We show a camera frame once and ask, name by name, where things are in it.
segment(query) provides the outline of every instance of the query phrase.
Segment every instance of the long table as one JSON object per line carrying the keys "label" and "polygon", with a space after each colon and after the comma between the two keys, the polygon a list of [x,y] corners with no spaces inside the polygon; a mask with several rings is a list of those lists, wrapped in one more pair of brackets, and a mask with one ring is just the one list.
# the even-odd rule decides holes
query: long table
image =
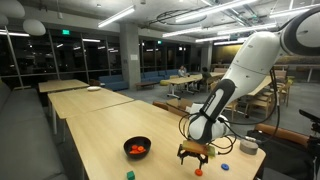
{"label": "long table", "polygon": [[63,91],[48,94],[48,97],[52,103],[54,134],[57,134],[56,114],[64,120],[86,112],[133,101],[132,98],[104,88],[92,92],[87,89]]}
{"label": "long table", "polygon": [[[254,178],[265,153],[259,149],[257,155],[245,154],[239,150],[238,141],[230,154],[209,159],[202,166],[202,177],[194,174],[198,159],[186,157],[181,165],[177,157],[184,140],[178,130],[180,118],[145,102],[133,101],[70,117],[67,123],[90,180],[126,179],[129,171],[134,171],[136,179]],[[151,150],[144,159],[131,160],[124,152],[123,144],[134,136],[151,140]],[[215,143],[230,144],[225,139]],[[223,170],[222,163],[228,164],[230,170]]]}
{"label": "long table", "polygon": [[39,91],[40,93],[50,93],[50,92],[56,92],[56,91],[85,88],[88,86],[89,84],[81,82],[77,79],[55,80],[55,81],[39,83]]}
{"label": "long table", "polygon": [[[215,72],[211,72],[210,73],[212,77],[222,77],[225,73],[215,73]],[[169,83],[169,89],[171,89],[171,93],[167,94],[167,96],[171,96],[171,97],[176,97],[179,98],[179,96],[175,95],[175,90],[174,90],[174,86],[175,85],[180,85],[180,84],[186,84],[186,83],[191,83],[191,82],[197,82],[200,81],[202,79],[202,74],[198,74],[198,75],[191,75],[190,77],[181,77],[181,78],[175,78],[175,79],[168,79],[168,80],[164,80],[165,82]],[[186,89],[187,92],[194,94],[194,92],[189,91],[189,86],[187,86]]]}

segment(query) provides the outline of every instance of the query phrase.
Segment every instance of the black bowl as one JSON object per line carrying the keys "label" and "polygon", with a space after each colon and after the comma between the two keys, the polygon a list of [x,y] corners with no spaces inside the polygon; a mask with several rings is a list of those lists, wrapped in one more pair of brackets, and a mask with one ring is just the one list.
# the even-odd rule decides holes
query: black bowl
{"label": "black bowl", "polygon": [[[140,154],[130,154],[131,147],[133,145],[143,146],[146,151]],[[127,156],[132,159],[144,158],[150,151],[150,147],[151,147],[151,141],[148,138],[143,136],[136,136],[136,137],[130,138],[123,145],[124,151],[126,152]]]}

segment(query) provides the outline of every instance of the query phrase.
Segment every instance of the lamp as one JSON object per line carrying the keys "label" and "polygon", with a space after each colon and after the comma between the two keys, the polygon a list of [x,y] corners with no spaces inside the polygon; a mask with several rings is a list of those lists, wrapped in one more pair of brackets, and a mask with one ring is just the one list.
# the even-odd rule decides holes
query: lamp
{"label": "lamp", "polygon": [[205,38],[205,39],[197,39],[196,42],[205,42],[205,41],[216,41],[221,39],[229,39],[230,36],[217,36],[217,37],[211,37],[211,38]]}
{"label": "lamp", "polygon": [[259,26],[252,26],[252,27],[245,27],[245,28],[239,28],[239,29],[233,29],[233,30],[227,30],[227,31],[219,31],[219,32],[218,32],[218,35],[234,34],[234,33],[240,33],[240,32],[253,31],[253,30],[274,28],[274,27],[276,27],[276,26],[277,26],[276,23],[271,23],[271,24],[265,24],[265,25],[259,25]]}
{"label": "lamp", "polygon": [[270,13],[269,18],[276,18],[276,17],[288,16],[288,15],[292,15],[292,14],[304,13],[304,12],[307,12],[310,9],[317,7],[319,5],[320,4],[314,4],[314,5],[305,6],[305,7],[301,7],[301,8],[289,9],[289,10],[285,10],[285,11],[279,11],[276,13]]}
{"label": "lamp", "polygon": [[163,34],[162,37],[177,36],[177,35],[181,35],[181,34],[187,34],[187,33],[192,33],[192,32],[199,32],[199,31],[202,31],[202,27],[185,29],[182,31],[176,31],[176,32],[172,32],[172,33],[166,33],[166,34]]}
{"label": "lamp", "polygon": [[125,9],[125,10],[117,13],[116,15],[113,15],[113,16],[111,16],[110,18],[108,18],[108,19],[100,22],[99,25],[98,25],[98,27],[101,28],[101,27],[103,27],[103,26],[106,26],[107,24],[110,24],[110,23],[112,23],[113,21],[116,21],[116,20],[118,20],[118,19],[120,19],[120,18],[122,18],[122,17],[124,17],[124,16],[126,16],[126,15],[128,15],[128,14],[131,14],[131,13],[133,13],[134,11],[135,11],[135,6],[134,6],[134,5],[133,5],[133,6],[130,6],[130,7],[128,7],[127,9]]}
{"label": "lamp", "polygon": [[240,43],[244,43],[248,38],[239,38],[236,41],[224,41],[224,42],[216,42],[214,43],[215,46],[218,45],[227,45],[227,44],[240,44]]}
{"label": "lamp", "polygon": [[205,8],[203,10],[197,11],[197,12],[191,12],[191,13],[187,13],[185,15],[182,16],[178,16],[176,18],[176,22],[182,22],[182,21],[186,21],[189,19],[194,19],[194,18],[198,18],[204,15],[208,15],[208,14],[213,14],[213,13],[217,13],[226,9],[230,9],[230,8],[234,8],[237,6],[241,6],[244,4],[249,4],[252,3],[254,1],[257,0],[235,0],[229,3],[225,3],[222,5],[218,5],[218,6],[214,6],[214,7],[209,7],[209,8]]}

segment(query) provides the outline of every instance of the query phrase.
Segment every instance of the small red object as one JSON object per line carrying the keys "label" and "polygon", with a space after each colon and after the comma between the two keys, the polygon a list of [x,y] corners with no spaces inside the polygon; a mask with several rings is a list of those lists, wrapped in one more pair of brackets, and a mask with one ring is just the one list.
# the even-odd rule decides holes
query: small red object
{"label": "small red object", "polygon": [[197,175],[197,176],[202,176],[202,170],[201,169],[196,169],[195,171],[194,171],[194,173]]}

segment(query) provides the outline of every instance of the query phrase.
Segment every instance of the fluorescent light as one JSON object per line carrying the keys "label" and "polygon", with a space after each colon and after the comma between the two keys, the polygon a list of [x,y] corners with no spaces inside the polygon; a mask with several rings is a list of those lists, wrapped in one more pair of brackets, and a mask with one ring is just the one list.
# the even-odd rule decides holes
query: fluorescent light
{"label": "fluorescent light", "polygon": [[110,24],[110,23],[112,23],[113,21],[116,21],[116,20],[118,20],[118,19],[120,19],[120,18],[122,18],[122,17],[124,17],[124,16],[126,16],[126,15],[128,15],[128,14],[131,14],[131,13],[133,13],[134,11],[135,11],[135,6],[134,6],[134,5],[133,5],[133,6],[130,6],[130,7],[128,7],[127,9],[125,9],[125,10],[117,13],[116,15],[111,16],[110,18],[108,18],[108,19],[100,22],[99,25],[98,25],[98,27],[101,28],[101,27],[103,27],[103,26],[106,26],[107,24]]}
{"label": "fluorescent light", "polygon": [[216,42],[214,43],[215,46],[218,45],[227,45],[227,44],[240,44],[244,43],[248,38],[239,38],[237,41],[224,41],[224,42]]}
{"label": "fluorescent light", "polygon": [[274,28],[276,27],[276,23],[271,24],[265,24],[265,25],[259,25],[259,26],[252,26],[252,27],[245,27],[245,28],[239,28],[239,29],[232,29],[227,31],[219,31],[218,35],[225,35],[225,34],[234,34],[234,33],[240,33],[240,32],[248,32],[253,30],[260,30],[260,29],[267,29],[267,28]]}
{"label": "fluorescent light", "polygon": [[216,41],[221,39],[229,39],[230,36],[217,36],[212,38],[205,38],[205,39],[197,39],[196,42],[205,42],[205,41]]}
{"label": "fluorescent light", "polygon": [[162,37],[177,36],[177,35],[180,35],[180,34],[187,34],[187,33],[192,33],[192,32],[199,32],[199,31],[202,31],[202,27],[185,29],[185,30],[182,30],[182,31],[176,31],[176,32],[172,32],[172,33],[166,33],[166,34],[163,34]]}
{"label": "fluorescent light", "polygon": [[229,3],[221,4],[218,6],[205,8],[200,11],[191,12],[191,13],[187,13],[185,15],[179,16],[176,18],[176,22],[182,22],[182,21],[186,21],[189,19],[198,18],[198,17],[204,16],[204,15],[221,12],[223,10],[234,8],[237,6],[242,6],[244,4],[249,4],[254,1],[257,1],[257,0],[236,0],[236,1],[229,2]]}
{"label": "fluorescent light", "polygon": [[212,4],[210,4],[207,0],[201,0],[203,3],[205,3],[208,6],[212,6]]}
{"label": "fluorescent light", "polygon": [[288,16],[288,15],[297,15],[301,14],[304,12],[309,11],[309,9],[291,9],[291,10],[285,10],[285,11],[280,11],[276,13],[272,13],[269,15],[269,18],[276,18],[276,17],[282,17],[282,16]]}
{"label": "fluorescent light", "polygon": [[[0,35],[7,35],[6,32],[0,32]],[[24,36],[24,37],[29,37],[29,34],[25,33],[9,33],[10,36]]]}
{"label": "fluorescent light", "polygon": [[100,42],[100,40],[97,39],[82,39],[85,42]]}

